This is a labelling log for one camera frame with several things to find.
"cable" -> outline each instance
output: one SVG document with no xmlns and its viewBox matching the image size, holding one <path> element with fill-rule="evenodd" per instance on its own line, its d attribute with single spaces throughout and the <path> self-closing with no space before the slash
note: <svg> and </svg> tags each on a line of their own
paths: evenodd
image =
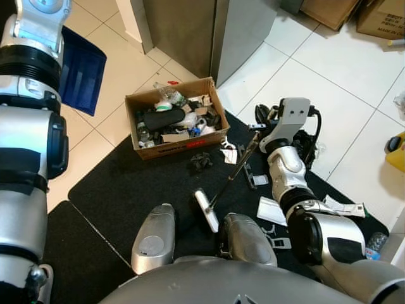
<svg viewBox="0 0 405 304">
<path fill-rule="evenodd" d="M 318 137 L 319 137 L 319 134 L 320 134 L 320 132 L 321 132 L 321 126 L 322 126 L 321 113 L 320 113 L 317 109 L 315 109 L 315 108 L 312 108 L 312 109 L 310 109 L 310 110 L 312 110 L 312 111 L 310 111 L 310 114 L 313 113 L 314 115 L 316 115 L 316 117 L 317 117 L 317 119 L 318 119 L 318 123 L 317 123 L 317 125 L 316 125 L 316 132 L 315 132 L 315 135 L 314 135 L 314 138 L 313 138 L 312 145 L 311 145 L 310 149 L 308 150 L 307 155 L 305 156 L 304 163 L 305 163 L 306 165 L 308 164 L 309 158 L 310 158 L 310 156 L 312 155 L 312 153 L 313 153 L 314 150 L 315 150 L 315 145 L 316 145 L 316 142 L 318 141 Z"/>
</svg>

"red label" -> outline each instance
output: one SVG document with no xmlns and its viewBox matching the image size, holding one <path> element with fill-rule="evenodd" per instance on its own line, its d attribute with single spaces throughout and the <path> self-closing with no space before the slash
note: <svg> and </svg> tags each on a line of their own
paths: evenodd
<svg viewBox="0 0 405 304">
<path fill-rule="evenodd" d="M 203 144 L 205 144 L 204 140 L 190 142 L 189 144 L 187 144 L 187 149 L 195 148 L 195 147 L 201 146 Z"/>
</svg>

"putter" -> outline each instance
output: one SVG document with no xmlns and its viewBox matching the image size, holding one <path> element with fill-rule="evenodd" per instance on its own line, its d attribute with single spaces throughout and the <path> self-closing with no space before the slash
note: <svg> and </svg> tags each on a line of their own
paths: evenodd
<svg viewBox="0 0 405 304">
<path fill-rule="evenodd" d="M 208 222 L 208 225 L 213 233 L 218 232 L 219 226 L 218 219 L 214 212 L 214 207 L 216 206 L 219 198 L 223 195 L 229 184 L 237 177 L 238 173 L 243 168 L 244 164 L 249 159 L 249 157 L 252 155 L 253 151 L 256 149 L 258 144 L 259 144 L 259 132 L 256 131 L 251 142 L 247 145 L 245 153 L 242 155 L 242 158 L 238 162 L 235 170 L 232 172 L 232 174 L 228 176 L 227 182 L 217 192 L 217 194 L 211 201 L 208 199 L 203 189 L 200 188 L 194 192 L 194 197 L 196 198 L 198 205 L 200 205 L 202 212 L 204 213 L 204 216 Z"/>
</svg>

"yellow object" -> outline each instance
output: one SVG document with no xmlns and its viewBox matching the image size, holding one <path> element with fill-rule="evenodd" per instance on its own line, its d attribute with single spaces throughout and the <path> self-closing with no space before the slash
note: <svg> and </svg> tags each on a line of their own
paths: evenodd
<svg viewBox="0 0 405 304">
<path fill-rule="evenodd" d="M 385 156 L 385 160 L 395 168 L 405 172 L 405 132 L 402 132 L 397 136 L 401 138 L 401 143 L 395 151 L 390 152 Z"/>
</svg>

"refrigerator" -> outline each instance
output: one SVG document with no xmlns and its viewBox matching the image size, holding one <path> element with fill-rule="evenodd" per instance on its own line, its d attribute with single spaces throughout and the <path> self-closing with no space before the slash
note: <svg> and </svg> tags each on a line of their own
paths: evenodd
<svg viewBox="0 0 405 304">
<path fill-rule="evenodd" d="M 154 46 L 219 87 L 263 43 L 280 0 L 144 0 Z"/>
</svg>

